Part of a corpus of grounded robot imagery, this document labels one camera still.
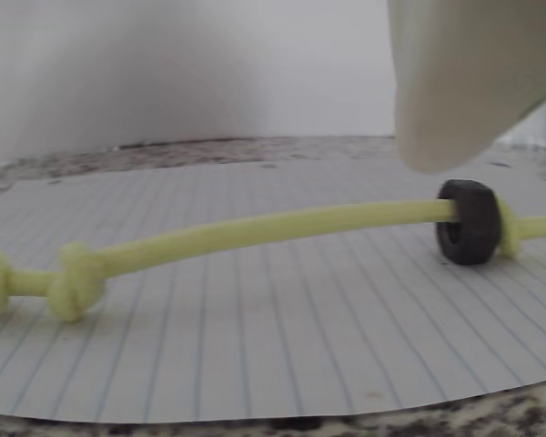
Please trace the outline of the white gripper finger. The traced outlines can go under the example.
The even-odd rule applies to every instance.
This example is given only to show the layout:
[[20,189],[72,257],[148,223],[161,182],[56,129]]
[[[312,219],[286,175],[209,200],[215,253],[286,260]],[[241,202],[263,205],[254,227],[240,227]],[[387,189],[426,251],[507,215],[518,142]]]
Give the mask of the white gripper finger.
[[456,168],[546,101],[546,1],[390,1],[388,13],[408,168]]

